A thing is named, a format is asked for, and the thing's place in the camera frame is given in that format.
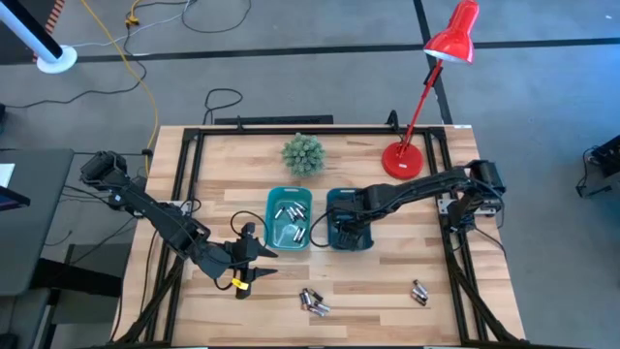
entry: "concrete floor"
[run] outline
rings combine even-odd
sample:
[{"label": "concrete floor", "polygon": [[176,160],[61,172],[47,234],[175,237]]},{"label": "concrete floor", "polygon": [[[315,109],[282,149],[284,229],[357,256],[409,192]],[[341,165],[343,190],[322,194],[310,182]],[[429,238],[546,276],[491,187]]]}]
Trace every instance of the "concrete floor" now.
[{"label": "concrete floor", "polygon": [[[131,2],[90,1],[115,37],[125,34],[123,16]],[[613,0],[479,2],[476,42],[620,37],[620,4]],[[446,25],[455,4],[423,1],[431,33]],[[188,19],[200,28],[221,28],[235,23],[246,6],[247,0],[201,0]],[[139,17],[150,23],[177,15],[181,7],[151,7]],[[67,0],[54,37],[70,45],[106,41],[78,0]],[[247,20],[231,32],[193,33],[176,20],[139,33],[131,48],[183,52],[421,43],[410,0],[253,0]],[[78,52],[114,54],[111,47],[95,46]],[[244,95],[238,106],[216,112],[221,117],[332,113],[336,123],[382,123],[395,109],[406,119],[428,72],[421,51],[160,60],[145,66],[162,124],[199,123],[204,96],[216,87]],[[581,152],[620,129],[618,66],[619,46],[495,48],[477,50],[473,66],[447,65],[443,72],[454,123],[474,126],[481,156],[498,162],[508,185],[501,234],[525,332],[535,343],[615,348],[620,342],[620,203],[613,195],[582,200],[574,191],[582,176]],[[134,83],[119,62],[80,63],[60,76],[43,75],[29,64],[0,66],[0,77],[0,101],[10,105]],[[438,104],[429,100],[420,122],[441,121]],[[0,147],[140,151],[151,128],[151,108],[137,89],[11,111]],[[85,160],[77,157],[69,182],[77,183],[76,170]],[[131,161],[137,170],[140,161]],[[74,229],[70,243],[95,243],[125,217],[67,202],[49,239]],[[110,242],[129,243],[131,234]],[[60,245],[45,253],[62,259],[65,252],[66,245]],[[54,346],[76,346],[76,333],[92,333],[91,344],[101,343],[110,322],[61,327]]]}]

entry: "black metal frame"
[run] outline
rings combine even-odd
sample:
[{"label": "black metal frame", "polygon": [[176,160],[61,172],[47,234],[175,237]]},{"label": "black metal frame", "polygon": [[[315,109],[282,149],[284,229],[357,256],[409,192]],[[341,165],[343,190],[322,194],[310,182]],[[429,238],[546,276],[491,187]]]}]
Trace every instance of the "black metal frame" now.
[{"label": "black metal frame", "polygon": [[[397,126],[397,117],[390,115],[386,126],[377,127],[340,127],[340,126],[327,126],[327,127],[252,127],[243,126],[240,121],[236,127],[218,127],[218,128],[186,128],[183,132],[183,138],[181,143],[181,149],[179,159],[176,168],[176,176],[174,179],[174,185],[172,190],[172,200],[179,200],[181,196],[181,183],[183,181],[183,173],[187,164],[187,156],[191,142],[196,142],[196,148],[194,151],[194,160],[192,164],[192,170],[190,172],[190,183],[187,193],[187,200],[194,199],[194,191],[196,188],[197,179],[200,173],[202,164],[202,149],[204,146],[204,139],[207,136],[226,136],[226,135],[294,135],[296,132],[303,132],[305,134],[312,135],[395,135],[395,133],[404,134],[407,130],[406,127]],[[433,145],[433,137],[438,141],[441,156],[445,166],[445,170],[451,168],[450,152],[448,149],[448,142],[446,139],[446,133],[443,127],[417,127],[414,130],[415,135],[422,135],[424,137],[424,143],[426,148],[426,158],[428,166],[432,175],[438,172],[437,162],[435,160],[435,150]],[[467,237],[461,235],[458,237],[459,243],[463,245],[460,248],[460,254],[464,270],[457,264],[453,255],[452,243],[450,240],[450,223],[446,216],[438,215],[441,230],[442,241],[444,245],[446,264],[449,272],[449,283],[452,293],[452,300],[454,303],[454,312],[456,317],[456,323],[459,333],[459,338],[462,346],[480,346],[481,344],[500,345],[512,344],[502,342],[489,342],[488,335],[486,333],[486,327],[488,326],[496,337],[504,341],[514,342],[516,338],[512,337],[506,330],[503,329],[501,324],[495,319],[488,307],[484,304],[483,300],[478,295],[478,285],[476,282],[476,275],[474,273],[473,261]],[[166,274],[166,268],[170,258],[170,250],[163,246],[162,253],[160,255],[159,266],[157,269],[157,278],[153,294],[166,293],[168,289],[170,291],[170,303],[168,308],[168,316],[166,319],[166,327],[164,331],[164,342],[172,341],[174,322],[176,319],[176,310],[178,306],[178,297],[180,294],[180,286],[182,275],[179,274],[178,278],[174,281],[171,287],[161,287]],[[465,309],[463,300],[461,298],[460,287],[472,301],[474,306],[474,316],[477,325],[478,340],[472,340],[468,334],[467,320],[465,317]],[[157,322],[157,312],[151,317],[147,324],[147,331],[145,341],[153,341],[155,334],[155,324]]]}]

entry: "wooden table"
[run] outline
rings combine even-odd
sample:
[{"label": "wooden table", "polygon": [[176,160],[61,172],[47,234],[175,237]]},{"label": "wooden table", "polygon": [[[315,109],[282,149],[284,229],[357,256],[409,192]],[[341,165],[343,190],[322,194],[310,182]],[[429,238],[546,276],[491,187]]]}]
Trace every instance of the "wooden table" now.
[{"label": "wooden table", "polygon": [[[148,179],[147,192],[158,200],[171,196],[184,126],[162,127]],[[470,127],[446,127],[453,165],[479,157]],[[327,153],[323,174],[308,179],[289,175],[280,149],[291,136],[209,136],[202,153],[196,197],[202,201],[195,217],[217,241],[234,239],[229,221],[238,210],[264,216],[269,190],[278,185],[300,185],[314,196],[316,219],[326,206],[326,192],[334,187],[365,187],[398,183],[381,166],[383,149],[394,136],[320,136]],[[422,137],[413,144],[424,152]],[[435,146],[439,171],[443,170]],[[190,149],[183,193],[191,171]],[[425,166],[421,175],[429,175]],[[252,217],[238,216],[240,227]],[[499,238],[495,221],[477,218],[478,226]],[[138,224],[127,267],[120,336],[137,319],[144,283],[147,251],[153,235],[147,221]],[[314,236],[325,242],[326,223]],[[458,344],[448,271],[433,199],[401,207],[372,225],[375,245],[363,252],[335,252],[314,246],[303,252],[276,251],[277,259],[260,258],[257,267],[279,272],[253,284],[252,296],[234,298],[234,289],[222,292],[191,262],[185,264],[173,345],[421,345]],[[257,236],[263,227],[257,224]],[[511,279],[499,248],[476,232],[469,233],[472,257],[486,301],[506,328],[523,337]],[[153,288],[159,251],[155,239],[150,259],[146,298]],[[412,280],[428,288],[430,300],[422,307],[410,298]],[[230,276],[225,274],[221,283]],[[332,311],[324,318],[299,308],[298,293],[312,287],[325,297]],[[471,305],[464,296],[469,333],[476,337]],[[156,339],[163,335],[166,311],[160,310]]]}]

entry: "green plant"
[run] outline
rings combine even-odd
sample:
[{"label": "green plant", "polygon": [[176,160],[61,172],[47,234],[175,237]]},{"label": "green plant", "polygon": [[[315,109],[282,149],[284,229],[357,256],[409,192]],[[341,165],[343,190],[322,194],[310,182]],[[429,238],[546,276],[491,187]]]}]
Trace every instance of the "green plant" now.
[{"label": "green plant", "polygon": [[316,136],[297,133],[294,139],[284,144],[282,158],[291,173],[296,176],[310,176],[320,172],[326,152]]}]

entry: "teal container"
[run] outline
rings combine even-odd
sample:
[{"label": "teal container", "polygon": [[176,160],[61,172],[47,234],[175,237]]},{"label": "teal container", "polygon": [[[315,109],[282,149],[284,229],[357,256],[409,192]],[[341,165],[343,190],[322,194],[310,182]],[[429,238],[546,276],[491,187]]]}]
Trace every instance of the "teal container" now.
[{"label": "teal container", "polygon": [[[275,214],[280,207],[288,208],[295,206],[295,202],[307,208],[303,213],[306,220],[297,219],[291,221],[291,217],[286,211],[282,212],[278,219]],[[312,224],[312,193],[302,187],[276,187],[271,189],[267,197],[267,210],[264,215],[265,223],[269,229],[265,233],[267,246],[274,249],[300,251],[305,249],[310,242],[310,225]],[[293,241],[297,227],[305,228],[306,234],[301,243]]]}]

